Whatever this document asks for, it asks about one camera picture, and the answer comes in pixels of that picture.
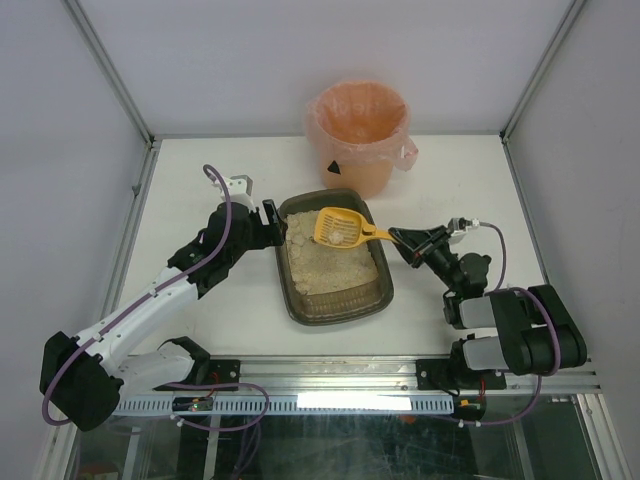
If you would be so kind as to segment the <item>yellow plastic litter scoop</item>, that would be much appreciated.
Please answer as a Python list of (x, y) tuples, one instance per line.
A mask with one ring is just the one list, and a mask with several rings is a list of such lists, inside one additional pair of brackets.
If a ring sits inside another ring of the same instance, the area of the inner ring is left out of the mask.
[[(336, 248), (327, 243), (327, 236), (333, 231), (340, 231), (344, 234), (346, 240), (344, 247)], [(394, 243), (393, 237), (387, 230), (378, 229), (363, 214), (355, 210), (324, 207), (318, 211), (313, 231), (315, 243), (334, 249), (353, 249), (373, 240)]]

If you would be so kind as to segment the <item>dark grey litter box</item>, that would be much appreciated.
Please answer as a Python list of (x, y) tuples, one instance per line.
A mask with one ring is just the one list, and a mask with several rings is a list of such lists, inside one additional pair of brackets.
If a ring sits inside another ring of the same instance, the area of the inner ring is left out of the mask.
[[(319, 211), (324, 207), (355, 210), (373, 221), (368, 205), (360, 195), (350, 189), (329, 189), (301, 194), (285, 200), (279, 215), (285, 221), (289, 214)], [(378, 279), (363, 286), (319, 295), (302, 295), (293, 283), (285, 244), (276, 249), (284, 301), (291, 318), (307, 326), (331, 325), (348, 322), (385, 309), (392, 301), (394, 287), (382, 243), (378, 240), (365, 244), (378, 268)]]

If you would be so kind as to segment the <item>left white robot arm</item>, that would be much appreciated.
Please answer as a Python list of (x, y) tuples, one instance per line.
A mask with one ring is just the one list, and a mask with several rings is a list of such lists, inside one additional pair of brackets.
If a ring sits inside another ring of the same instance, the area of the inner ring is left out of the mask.
[(88, 432), (132, 396), (155, 388), (204, 388), (211, 379), (211, 355), (189, 337), (165, 340), (147, 354), (133, 350), (226, 280), (245, 253), (282, 246), (285, 231), (272, 200), (261, 208), (223, 202), (137, 298), (74, 336), (57, 332), (50, 337), (39, 384), (45, 421), (58, 423), (49, 413), (55, 406), (65, 416), (63, 424)]

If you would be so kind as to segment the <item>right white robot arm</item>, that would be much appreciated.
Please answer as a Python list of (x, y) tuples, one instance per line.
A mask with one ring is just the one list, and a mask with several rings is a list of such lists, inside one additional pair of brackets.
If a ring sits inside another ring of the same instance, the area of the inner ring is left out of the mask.
[(492, 384), (494, 373), (546, 377), (583, 366), (586, 342), (552, 285), (507, 287), (499, 281), (490, 288), (490, 256), (452, 251), (455, 240), (477, 228), (500, 230), (490, 222), (465, 218), (426, 230), (389, 230), (409, 266), (426, 266), (443, 282), (445, 321), (468, 334), (452, 344), (446, 360), (419, 367), (420, 381), (457, 394)]

